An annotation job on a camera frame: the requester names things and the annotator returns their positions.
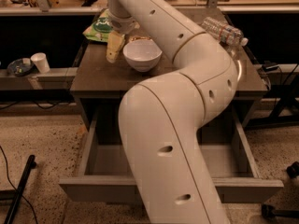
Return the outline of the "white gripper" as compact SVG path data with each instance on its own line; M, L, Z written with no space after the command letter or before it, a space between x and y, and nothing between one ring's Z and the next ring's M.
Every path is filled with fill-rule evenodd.
M110 63L114 63L124 46L125 35L130 34L135 29L135 19L133 17L121 18L114 15L111 11L107 14L109 25L114 30L108 35L107 60Z

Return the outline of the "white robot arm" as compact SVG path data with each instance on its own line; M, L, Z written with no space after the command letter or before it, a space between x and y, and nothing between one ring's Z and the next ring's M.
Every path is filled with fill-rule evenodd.
M164 0L108 0L116 27L133 17L175 66L134 85L119 108L121 140L149 220L230 224L197 143L197 131L235 96L227 51Z

